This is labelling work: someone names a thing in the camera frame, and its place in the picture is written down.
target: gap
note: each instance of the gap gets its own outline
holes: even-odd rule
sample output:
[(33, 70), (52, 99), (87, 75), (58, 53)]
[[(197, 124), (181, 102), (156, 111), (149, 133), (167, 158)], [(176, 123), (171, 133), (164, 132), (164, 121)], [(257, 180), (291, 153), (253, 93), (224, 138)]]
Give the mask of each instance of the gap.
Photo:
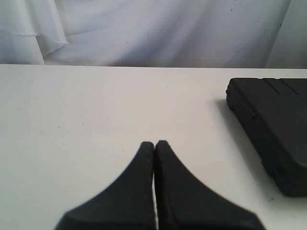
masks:
[(154, 173), (153, 173), (153, 208), (154, 208), (154, 221), (155, 221), (155, 229), (159, 230), (159, 219), (158, 219), (158, 209), (157, 209), (157, 198), (155, 196), (155, 187), (154, 187)]

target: white curtain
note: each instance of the white curtain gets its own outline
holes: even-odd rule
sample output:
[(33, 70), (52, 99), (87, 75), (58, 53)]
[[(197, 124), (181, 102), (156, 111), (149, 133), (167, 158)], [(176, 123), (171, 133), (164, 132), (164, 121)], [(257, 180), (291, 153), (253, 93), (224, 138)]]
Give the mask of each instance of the white curtain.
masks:
[(307, 0), (1, 0), (0, 63), (307, 68)]
[(0, 62), (44, 64), (66, 44), (54, 0), (0, 1)]

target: black object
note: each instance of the black object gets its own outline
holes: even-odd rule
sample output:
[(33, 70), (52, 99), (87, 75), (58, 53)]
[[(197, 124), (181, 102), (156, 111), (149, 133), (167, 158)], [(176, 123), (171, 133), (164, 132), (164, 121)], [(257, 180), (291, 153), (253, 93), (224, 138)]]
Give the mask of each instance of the black object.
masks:
[(194, 177), (166, 141), (154, 155), (160, 230), (263, 230), (257, 216), (227, 201)]
[(105, 191), (67, 212), (56, 230), (263, 230), (253, 213), (196, 179), (166, 141), (141, 144), (126, 170)]
[(307, 196), (307, 79), (236, 78), (226, 93), (279, 189)]
[(67, 212), (56, 230), (154, 230), (154, 145), (143, 142), (106, 190)]

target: table surface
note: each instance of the table surface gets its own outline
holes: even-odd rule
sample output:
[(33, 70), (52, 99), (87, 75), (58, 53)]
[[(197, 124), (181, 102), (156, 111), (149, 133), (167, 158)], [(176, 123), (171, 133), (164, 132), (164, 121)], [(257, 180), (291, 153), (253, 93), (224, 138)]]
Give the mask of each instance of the table surface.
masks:
[(268, 230), (306, 229), (307, 198), (278, 191), (225, 90), (234, 77), (307, 70), (0, 65), (0, 73), (0, 229), (54, 229), (112, 183), (142, 141), (160, 139)]

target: black plastic case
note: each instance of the black plastic case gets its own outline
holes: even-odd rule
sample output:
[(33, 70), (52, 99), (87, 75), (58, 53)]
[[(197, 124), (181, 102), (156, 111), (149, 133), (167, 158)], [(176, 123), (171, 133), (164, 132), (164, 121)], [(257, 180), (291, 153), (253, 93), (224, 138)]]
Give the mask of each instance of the black plastic case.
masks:
[(235, 78), (226, 94), (282, 193), (307, 196), (307, 79)]

